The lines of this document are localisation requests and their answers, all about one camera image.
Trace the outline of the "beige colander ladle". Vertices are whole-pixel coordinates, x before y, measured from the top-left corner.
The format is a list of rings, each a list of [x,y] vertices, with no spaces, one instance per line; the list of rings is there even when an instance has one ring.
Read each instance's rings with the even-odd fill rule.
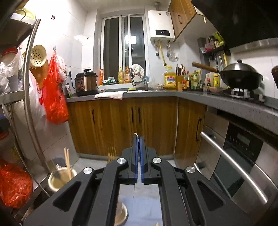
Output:
[[[41,90],[44,79],[48,76],[47,53],[42,45],[36,45],[32,48],[29,69],[38,83],[38,88]]]

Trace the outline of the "metal shelf rack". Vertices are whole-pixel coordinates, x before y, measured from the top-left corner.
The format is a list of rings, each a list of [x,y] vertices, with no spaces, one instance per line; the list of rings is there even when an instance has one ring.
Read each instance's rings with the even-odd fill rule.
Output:
[[[29,67],[31,62],[32,48],[34,45],[34,39],[40,24],[40,19],[32,19],[25,15],[20,15],[17,13],[13,13],[9,19],[1,25],[1,35],[4,38],[1,39],[1,50],[10,47],[19,47],[22,42],[28,38],[28,43],[26,46],[24,65],[22,69],[22,79],[23,86],[20,90],[8,92],[1,95],[1,103],[4,104],[5,109],[4,112],[7,112],[7,116],[10,119],[11,131],[15,136],[15,149],[17,154],[24,165],[25,169],[28,171],[33,181],[35,182],[34,191],[29,199],[29,201],[22,207],[21,209],[16,209],[11,212],[12,216],[15,220],[20,221],[26,215],[27,211],[31,208],[31,205],[38,197],[41,192],[44,192],[45,195],[48,195],[46,190],[44,189],[47,184],[47,178],[50,174],[50,168],[47,164],[47,160],[45,155],[43,154],[42,148],[40,146],[37,133],[35,131],[34,120],[32,117],[32,109],[31,109],[31,98],[29,93]],[[13,104],[19,101],[23,101],[24,103],[24,113],[27,123],[27,129],[30,134],[32,144],[37,153],[37,156],[41,162],[43,167],[43,177],[41,181],[37,180],[37,176],[32,174],[31,167],[27,165],[27,158],[23,155],[22,144],[20,142],[18,131],[14,122],[14,112],[13,112]]]

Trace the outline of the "cream ceramic utensil holder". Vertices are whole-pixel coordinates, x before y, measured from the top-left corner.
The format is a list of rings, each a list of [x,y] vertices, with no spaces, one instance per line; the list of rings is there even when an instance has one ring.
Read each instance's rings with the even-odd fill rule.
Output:
[[[118,199],[120,185],[133,182],[128,164],[85,168],[54,193],[30,217],[38,225],[124,225],[126,205]]]

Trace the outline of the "wooden knife block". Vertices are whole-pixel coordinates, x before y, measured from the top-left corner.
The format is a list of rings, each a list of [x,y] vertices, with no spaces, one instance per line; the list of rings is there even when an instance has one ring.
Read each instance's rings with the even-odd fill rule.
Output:
[[[183,91],[184,87],[184,76],[183,75],[176,75],[176,90]]]

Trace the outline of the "blue cartoon cloth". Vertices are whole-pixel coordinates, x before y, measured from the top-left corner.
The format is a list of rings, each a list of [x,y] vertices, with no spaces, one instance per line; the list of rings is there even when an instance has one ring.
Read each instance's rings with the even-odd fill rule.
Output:
[[[119,199],[128,212],[123,225],[163,225],[157,185],[121,185]]]

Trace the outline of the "white water heater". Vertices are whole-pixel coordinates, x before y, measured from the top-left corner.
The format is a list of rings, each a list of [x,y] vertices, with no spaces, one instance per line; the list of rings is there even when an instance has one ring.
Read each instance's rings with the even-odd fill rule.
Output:
[[[148,23],[151,41],[175,40],[173,22],[168,11],[148,10]]]

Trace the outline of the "wooden chopstick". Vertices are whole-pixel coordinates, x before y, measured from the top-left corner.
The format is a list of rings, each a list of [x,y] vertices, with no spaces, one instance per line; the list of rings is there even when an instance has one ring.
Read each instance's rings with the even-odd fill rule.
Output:
[[[66,148],[64,148],[64,156],[65,156],[65,161],[66,161]]]
[[[69,149],[66,150],[66,165],[67,165],[69,180],[71,180],[72,172],[71,172],[71,166],[70,166]]]

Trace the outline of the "gold fork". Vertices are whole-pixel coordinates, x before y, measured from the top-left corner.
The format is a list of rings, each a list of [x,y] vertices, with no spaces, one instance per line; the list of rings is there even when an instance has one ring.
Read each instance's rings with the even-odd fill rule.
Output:
[[[117,159],[117,152],[114,144],[108,144],[107,148],[108,148],[107,163],[110,163],[111,161]]]

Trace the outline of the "white dish towel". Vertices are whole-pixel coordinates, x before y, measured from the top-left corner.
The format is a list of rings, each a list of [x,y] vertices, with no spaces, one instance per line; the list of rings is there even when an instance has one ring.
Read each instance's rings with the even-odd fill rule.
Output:
[[[102,92],[99,94],[96,94],[94,96],[95,99],[98,98],[110,98],[110,99],[117,99],[117,100],[122,100],[124,93],[127,91],[114,91],[114,92]]]

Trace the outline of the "electric pressure cooker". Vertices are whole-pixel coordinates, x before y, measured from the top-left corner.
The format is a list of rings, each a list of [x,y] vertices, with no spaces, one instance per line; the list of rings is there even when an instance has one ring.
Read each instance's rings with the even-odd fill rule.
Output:
[[[97,94],[97,75],[91,69],[84,69],[75,76],[75,91],[78,96]]]

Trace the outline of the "brown frying pan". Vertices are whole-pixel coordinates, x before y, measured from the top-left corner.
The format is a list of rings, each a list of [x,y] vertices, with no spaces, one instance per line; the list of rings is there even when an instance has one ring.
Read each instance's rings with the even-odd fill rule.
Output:
[[[271,69],[271,73],[274,78],[275,85],[278,88],[278,65]]]

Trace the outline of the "red plastic bag hanging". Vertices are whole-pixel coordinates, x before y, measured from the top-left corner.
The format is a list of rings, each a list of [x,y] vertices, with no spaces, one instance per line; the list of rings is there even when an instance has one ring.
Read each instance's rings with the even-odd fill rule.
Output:
[[[62,89],[62,80],[58,74],[58,60],[55,50],[51,56],[48,75],[43,80],[40,93],[40,103],[45,107],[47,120],[56,125],[68,121],[69,113]]]

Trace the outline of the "built-in oven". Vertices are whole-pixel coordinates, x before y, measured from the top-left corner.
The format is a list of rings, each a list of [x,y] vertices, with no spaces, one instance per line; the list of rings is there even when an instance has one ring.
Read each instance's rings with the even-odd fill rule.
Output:
[[[257,131],[206,112],[194,166],[254,225],[277,225],[277,148]]]

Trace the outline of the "yellow oil bottle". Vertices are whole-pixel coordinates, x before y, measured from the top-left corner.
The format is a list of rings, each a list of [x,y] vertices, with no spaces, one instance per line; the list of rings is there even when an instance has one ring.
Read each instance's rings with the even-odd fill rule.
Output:
[[[164,88],[167,90],[176,90],[176,74],[174,72],[164,73]]]

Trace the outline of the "black wok with lid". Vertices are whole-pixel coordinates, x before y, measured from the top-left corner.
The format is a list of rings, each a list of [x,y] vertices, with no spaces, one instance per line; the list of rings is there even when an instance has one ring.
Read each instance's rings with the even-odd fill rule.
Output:
[[[263,76],[260,73],[252,66],[244,64],[240,59],[236,63],[229,64],[222,71],[197,62],[192,62],[192,66],[218,73],[223,82],[231,88],[255,90],[263,81]]]

